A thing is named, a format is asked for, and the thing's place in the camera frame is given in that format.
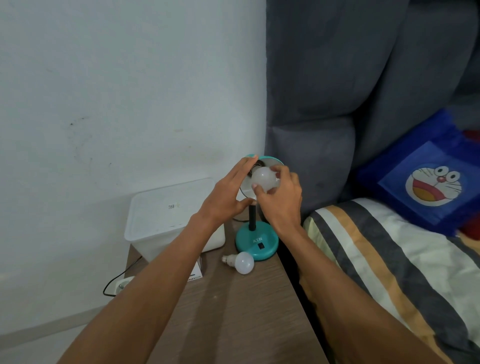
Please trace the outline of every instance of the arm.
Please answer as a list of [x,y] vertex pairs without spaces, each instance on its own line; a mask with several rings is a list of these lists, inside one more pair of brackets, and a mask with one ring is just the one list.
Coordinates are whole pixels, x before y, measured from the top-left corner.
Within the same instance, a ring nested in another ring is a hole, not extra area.
[[59,364],[148,360],[210,236],[254,202],[236,197],[257,159],[243,158],[215,185],[181,234],[83,329]]
[[254,186],[257,200],[304,273],[337,358],[343,363],[444,364],[318,249],[300,225],[298,176],[286,166],[272,169],[280,187],[266,194]]

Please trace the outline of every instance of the black lamp stem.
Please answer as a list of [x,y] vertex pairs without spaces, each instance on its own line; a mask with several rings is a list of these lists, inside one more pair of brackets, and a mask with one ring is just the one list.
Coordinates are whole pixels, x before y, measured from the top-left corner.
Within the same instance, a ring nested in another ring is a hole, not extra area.
[[257,208],[255,205],[248,206],[248,230],[255,231],[257,228]]

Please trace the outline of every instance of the white plastic container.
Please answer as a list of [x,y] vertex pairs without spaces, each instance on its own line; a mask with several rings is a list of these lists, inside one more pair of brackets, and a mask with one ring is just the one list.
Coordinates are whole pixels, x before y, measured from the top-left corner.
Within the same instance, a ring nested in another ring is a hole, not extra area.
[[[130,203],[125,239],[146,260],[152,261],[180,234],[214,186],[212,179],[205,178],[136,194]],[[222,225],[203,251],[219,248],[224,243]]]

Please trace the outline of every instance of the teal lamp base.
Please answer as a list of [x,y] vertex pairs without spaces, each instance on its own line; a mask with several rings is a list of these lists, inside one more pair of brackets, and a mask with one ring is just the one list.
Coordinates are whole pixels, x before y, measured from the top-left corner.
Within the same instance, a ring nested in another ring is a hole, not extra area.
[[250,253],[256,261],[267,260],[278,248],[278,235],[266,222],[257,221],[253,231],[245,223],[237,232],[235,245],[239,252]]

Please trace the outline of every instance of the forearm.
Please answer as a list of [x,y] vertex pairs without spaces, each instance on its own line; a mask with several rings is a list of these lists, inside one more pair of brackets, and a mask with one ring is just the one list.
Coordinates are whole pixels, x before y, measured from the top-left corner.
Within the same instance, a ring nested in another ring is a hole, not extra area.
[[444,363],[328,259],[299,227],[284,243],[318,305],[329,343],[344,363]]
[[81,332],[60,364],[145,363],[215,226],[199,214]]

